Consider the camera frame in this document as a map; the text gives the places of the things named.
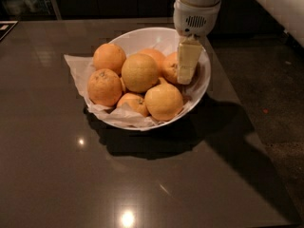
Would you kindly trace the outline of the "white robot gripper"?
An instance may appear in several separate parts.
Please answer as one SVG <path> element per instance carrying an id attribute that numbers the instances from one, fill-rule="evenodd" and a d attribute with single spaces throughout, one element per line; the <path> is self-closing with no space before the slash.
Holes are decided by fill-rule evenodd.
<path id="1" fill-rule="evenodd" d="M 203 47 L 197 37 L 209 34 L 218 18 L 220 2 L 211 7 L 197 7 L 182 0 L 174 3 L 173 22 L 181 36 L 178 46 L 178 83 L 189 85 L 192 81 Z"/>

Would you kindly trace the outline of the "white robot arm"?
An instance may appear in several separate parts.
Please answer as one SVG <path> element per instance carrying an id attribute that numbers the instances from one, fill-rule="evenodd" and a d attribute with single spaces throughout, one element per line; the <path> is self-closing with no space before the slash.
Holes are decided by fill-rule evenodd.
<path id="1" fill-rule="evenodd" d="M 176 0 L 173 21 L 180 36 L 178 83 L 189 85 L 203 50 L 201 41 L 214 28 L 221 0 Z"/>

